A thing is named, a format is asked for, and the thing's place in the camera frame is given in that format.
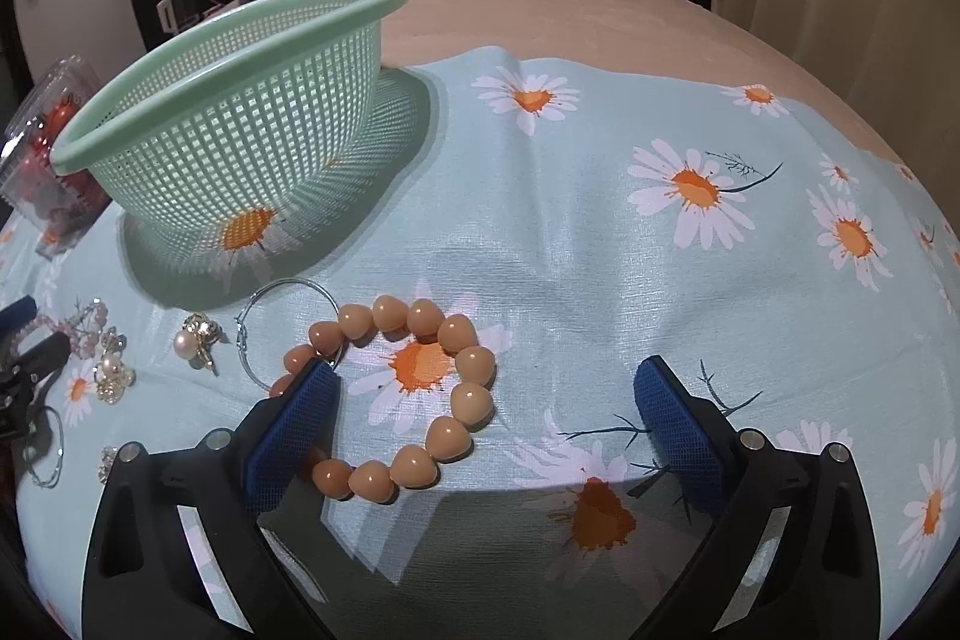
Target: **silver bangle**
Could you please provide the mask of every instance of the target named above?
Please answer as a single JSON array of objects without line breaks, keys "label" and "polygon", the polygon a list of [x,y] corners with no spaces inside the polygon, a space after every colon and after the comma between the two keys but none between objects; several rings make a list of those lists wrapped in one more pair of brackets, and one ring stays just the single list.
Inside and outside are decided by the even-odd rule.
[{"label": "silver bangle", "polygon": [[[253,292],[253,295],[251,295],[251,297],[247,300],[246,307],[244,307],[244,309],[240,311],[240,314],[233,319],[237,324],[237,355],[240,356],[240,365],[243,366],[243,370],[247,373],[247,377],[253,380],[258,386],[261,387],[261,389],[264,389],[265,391],[269,391],[270,386],[259,379],[258,376],[253,374],[253,370],[250,367],[250,362],[247,360],[247,326],[244,324],[244,321],[247,319],[247,314],[251,311],[253,305],[256,304],[257,301],[259,301],[260,298],[265,295],[265,293],[270,292],[275,287],[286,285],[311,287],[311,289],[320,293],[323,298],[328,300],[330,306],[333,307],[334,319],[336,319],[336,316],[339,316],[340,314],[340,308],[337,306],[337,302],[333,296],[330,295],[330,292],[319,283],[314,283],[312,280],[307,280],[304,277],[284,277],[280,280],[273,280],[271,283],[267,283],[267,285],[261,287],[261,289]],[[343,355],[344,344],[341,343],[340,349],[337,351],[337,355],[334,356],[333,361],[330,362],[330,365],[333,366],[334,369],[337,367],[338,363],[340,363],[340,359],[343,357]]]},{"label": "silver bangle", "polygon": [[[37,471],[34,469],[30,456],[27,453],[27,448],[30,447],[30,438],[37,433],[37,415],[40,415],[40,413],[51,413],[51,415],[54,416],[54,420],[56,421],[56,435],[58,436],[58,439],[56,439],[56,465],[54,466],[54,471],[51,476],[47,477],[47,480],[40,480],[40,475],[37,475]],[[23,446],[22,456],[23,463],[27,467],[27,472],[30,473],[30,477],[37,488],[53,488],[56,485],[56,482],[59,480],[59,474],[61,474],[61,470],[64,469],[64,421],[61,420],[59,413],[54,410],[54,408],[44,405],[41,408],[37,408],[31,416],[30,431],[27,434],[27,442]]]}]

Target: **beaded bracelet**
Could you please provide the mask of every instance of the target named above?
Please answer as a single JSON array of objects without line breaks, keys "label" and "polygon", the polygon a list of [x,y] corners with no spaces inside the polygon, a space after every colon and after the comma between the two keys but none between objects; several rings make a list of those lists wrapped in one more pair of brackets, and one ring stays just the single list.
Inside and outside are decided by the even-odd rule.
[{"label": "beaded bracelet", "polygon": [[418,340],[438,341],[454,357],[462,383],[450,392],[450,415],[433,420],[424,446],[404,445],[389,467],[371,459],[354,468],[342,459],[327,458],[319,449],[311,449],[301,475],[309,470],[314,485],[331,499],[345,500],[356,494],[385,504],[397,495],[398,486],[435,485],[440,480],[437,462],[457,461],[466,456],[473,445],[469,429],[482,428],[493,416],[493,396],[486,386],[496,374],[496,359],[493,352],[477,344],[476,329],[470,319],[462,314],[445,317],[429,299],[418,299],[408,307],[389,295],[378,297],[373,309],[347,304],[339,309],[336,321],[314,323],[308,331],[309,344],[296,345],[284,355],[283,366],[289,374],[275,381],[270,396],[282,394],[309,360],[318,355],[325,359],[339,356],[346,340],[355,346],[377,330],[387,335],[409,330]]}]

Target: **orange flower center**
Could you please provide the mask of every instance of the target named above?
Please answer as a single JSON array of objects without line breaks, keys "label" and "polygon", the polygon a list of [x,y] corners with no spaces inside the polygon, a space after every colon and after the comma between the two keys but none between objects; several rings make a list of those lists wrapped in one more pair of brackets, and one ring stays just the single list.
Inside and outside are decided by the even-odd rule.
[{"label": "orange flower center", "polygon": [[683,169],[673,175],[673,183],[689,204],[695,204],[707,210],[720,203],[720,190],[706,177],[698,175],[693,169]]},{"label": "orange flower center", "polygon": [[83,399],[86,392],[86,381],[83,378],[77,378],[70,384],[70,401],[79,402]]},{"label": "orange flower center", "polygon": [[440,343],[424,344],[415,339],[398,350],[390,361],[397,381],[406,393],[429,391],[453,370],[453,359],[443,352]]},{"label": "orange flower center", "polygon": [[525,112],[535,115],[553,98],[549,91],[514,91],[514,100]]},{"label": "orange flower center", "polygon": [[224,228],[224,236],[222,237],[224,250],[239,250],[242,247],[250,247],[251,244],[260,242],[267,226],[270,225],[276,214],[276,210],[264,210],[257,207],[243,213],[243,215],[237,215]]},{"label": "orange flower center", "polygon": [[774,100],[774,95],[762,85],[755,88],[747,88],[744,91],[744,95],[746,95],[750,101],[755,101],[758,104],[769,104]]},{"label": "orange flower center", "polygon": [[598,477],[589,477],[577,495],[573,511],[573,540],[583,551],[624,545],[627,535],[637,528],[637,521],[611,487]]},{"label": "orange flower center", "polygon": [[940,513],[944,509],[944,492],[939,488],[930,494],[926,501],[926,514],[923,516],[923,533],[926,536],[932,535],[937,530],[937,524],[940,523]]},{"label": "orange flower center", "polygon": [[863,230],[859,220],[837,220],[835,228],[837,239],[851,256],[863,258],[870,255],[874,244]]}]

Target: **green plastic basket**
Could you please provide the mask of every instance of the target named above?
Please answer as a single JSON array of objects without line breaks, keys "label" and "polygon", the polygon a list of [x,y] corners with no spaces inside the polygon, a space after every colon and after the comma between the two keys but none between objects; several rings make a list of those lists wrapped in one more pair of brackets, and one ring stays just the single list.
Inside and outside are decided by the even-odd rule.
[{"label": "green plastic basket", "polygon": [[260,0],[187,30],[94,95],[56,139],[159,236],[278,210],[371,109],[380,19],[406,0]]}]

